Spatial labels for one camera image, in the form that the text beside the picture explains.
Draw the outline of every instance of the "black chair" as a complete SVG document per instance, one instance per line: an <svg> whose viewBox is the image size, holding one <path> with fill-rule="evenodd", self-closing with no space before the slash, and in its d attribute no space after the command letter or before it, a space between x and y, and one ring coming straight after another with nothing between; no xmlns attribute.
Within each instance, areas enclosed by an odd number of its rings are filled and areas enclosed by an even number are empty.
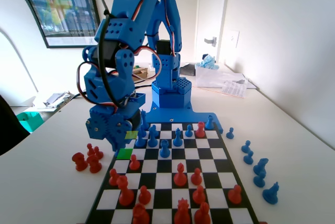
<svg viewBox="0 0 335 224"><path fill-rule="evenodd" d="M0 95L0 155L15 147L29 134Z"/></svg>

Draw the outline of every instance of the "red pawn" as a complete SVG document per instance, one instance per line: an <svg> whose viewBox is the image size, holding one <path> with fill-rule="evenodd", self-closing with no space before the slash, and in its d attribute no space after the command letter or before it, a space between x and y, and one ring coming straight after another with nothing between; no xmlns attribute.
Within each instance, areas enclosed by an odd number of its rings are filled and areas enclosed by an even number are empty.
<svg viewBox="0 0 335 224"><path fill-rule="evenodd" d="M195 136L198 138L203 138L205 136L205 123L204 122L199 122L198 123L198 130L195 131Z"/></svg>
<svg viewBox="0 0 335 224"><path fill-rule="evenodd" d="M136 159L136 155L135 154L132 154L130 156L130 164L129 164L129 168L131 170L137 170L138 168L140 168L140 162Z"/></svg>
<svg viewBox="0 0 335 224"><path fill-rule="evenodd" d="M88 148L87 156L91 156L91 155L95 154L95 152L92 148L92 144L88 143L87 148Z"/></svg>
<svg viewBox="0 0 335 224"><path fill-rule="evenodd" d="M140 191L141 193L138 196L138 201L141 204L146 205L151 199L151 193L147 190L146 186L141 186Z"/></svg>
<svg viewBox="0 0 335 224"><path fill-rule="evenodd" d="M87 158L87 162L90 165L90 172L97 173L101 170L101 163L99 163L99 159L95 155L91 155Z"/></svg>
<svg viewBox="0 0 335 224"><path fill-rule="evenodd" d="M119 202L124 207L128 206L134 200L134 192L127 188L128 179L126 176L122 175L117 179L117 185L121 190L121 194L119 196Z"/></svg>
<svg viewBox="0 0 335 224"><path fill-rule="evenodd" d="M202 202L200 209L194 214L195 224L210 224L209 205L206 202Z"/></svg>
<svg viewBox="0 0 335 224"><path fill-rule="evenodd" d="M194 201L196 204L199 204L199 205L200 205L202 202L205 201L206 196L205 196L205 193L204 193L204 188L203 188L203 186L198 186L197 190L193 192L192 198L193 198L193 201Z"/></svg>
<svg viewBox="0 0 335 224"><path fill-rule="evenodd" d="M178 200L178 211L174 215L174 224L189 224L191 218L188 214L188 203L187 199L182 198Z"/></svg>
<svg viewBox="0 0 335 224"><path fill-rule="evenodd" d="M110 179L109 179L109 184L111 186L117 186L117 179L120 177L119 174L116 173L116 170L113 168L113 169L110 169L109 171L109 174L110 174Z"/></svg>
<svg viewBox="0 0 335 224"><path fill-rule="evenodd" d="M186 175L183 173L184 171L184 165L182 163L178 164L177 167L177 171L178 173L176 173L173 177L173 181L177 186L184 186L187 182L187 177Z"/></svg>
<svg viewBox="0 0 335 224"><path fill-rule="evenodd" d="M85 156L81 152L77 152L74 156L72 156L72 161L75 162L76 170L83 171L88 166L88 163L85 161Z"/></svg>
<svg viewBox="0 0 335 224"><path fill-rule="evenodd" d="M239 185L235 185L234 189L229 190L228 192L228 199L230 200L230 202L234 203L234 204L240 204L242 201L242 197L241 197L241 187Z"/></svg>
<svg viewBox="0 0 335 224"><path fill-rule="evenodd" d="M191 181L196 186L200 185L201 182L203 181L203 178L201 177L200 172L201 172L200 169L196 168L194 170L194 174L192 174L192 176L191 176Z"/></svg>
<svg viewBox="0 0 335 224"><path fill-rule="evenodd" d="M99 150L99 147L95 147L94 148L94 153L97 156L97 158L100 159L100 160L104 156L104 153Z"/></svg>
<svg viewBox="0 0 335 224"><path fill-rule="evenodd" d="M136 204L132 209L132 224L149 224L149 214L142 204Z"/></svg>

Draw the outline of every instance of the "white table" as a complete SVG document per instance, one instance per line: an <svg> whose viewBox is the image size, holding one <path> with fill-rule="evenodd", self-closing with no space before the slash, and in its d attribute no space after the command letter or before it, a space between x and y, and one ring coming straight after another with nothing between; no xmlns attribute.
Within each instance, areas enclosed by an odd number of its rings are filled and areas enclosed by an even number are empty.
<svg viewBox="0 0 335 224"><path fill-rule="evenodd" d="M151 108L151 88L142 107ZM91 104L71 101L22 143L0 156L0 222L5 224L84 223L113 152L107 140L88 137L85 122ZM245 99L192 89L195 111L215 112L224 128L234 127L225 144L260 221L269 224L335 222L335 152L254 89ZM252 166L240 148L251 141L254 163L269 158L266 186L279 182L278 204L262 198ZM86 153L87 143L104 152L103 169L77 172L71 157Z"/></svg>

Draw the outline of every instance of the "framed poster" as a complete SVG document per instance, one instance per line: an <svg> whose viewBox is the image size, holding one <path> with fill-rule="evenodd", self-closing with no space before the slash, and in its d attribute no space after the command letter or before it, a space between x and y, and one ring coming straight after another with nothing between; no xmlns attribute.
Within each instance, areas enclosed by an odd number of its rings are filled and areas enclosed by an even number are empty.
<svg viewBox="0 0 335 224"><path fill-rule="evenodd" d="M96 45L100 24L95 0L26 0L47 48Z"/></svg>

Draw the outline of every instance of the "chessboard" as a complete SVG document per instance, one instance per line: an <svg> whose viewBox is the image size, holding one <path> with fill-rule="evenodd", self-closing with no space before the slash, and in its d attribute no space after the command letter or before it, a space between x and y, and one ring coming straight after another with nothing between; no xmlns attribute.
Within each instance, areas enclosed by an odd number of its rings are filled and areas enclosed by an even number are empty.
<svg viewBox="0 0 335 224"><path fill-rule="evenodd" d="M181 198L187 199L191 223L194 223L194 214L199 209L199 205L192 199L197 186L192 184L191 175L196 168L201 170L203 178L201 185L204 188L206 202L209 204L211 223L259 223L215 124L214 130L205 129L203 138L198 138L194 134L198 129L197 122L151 125L156 125L156 131L159 133L156 139L159 144L154 148L148 146L149 132L147 131L144 137L147 143L144 147L136 147L135 140L132 140L126 148L119 151L118 157L113 157L86 224L132 223L132 209L139 202L140 187L143 185L151 193L151 200L145 205L151 224L173 223L178 200ZM185 135L187 125L192 126L191 137ZM173 145L177 128L181 130L183 140L180 147ZM167 158L159 155L160 142L164 139L169 142L171 151ZM129 168L132 154L135 154L140 162L139 169L135 171ZM182 187L176 186L173 181L179 163L184 165L184 174L188 180ZM109 171L112 168L115 168L119 175L126 175L128 188L134 192L134 200L127 207L118 202L120 189L117 186L110 186L108 182ZM228 199L228 191L235 185L240 185L242 188L242 202L238 205L234 205Z"/></svg>

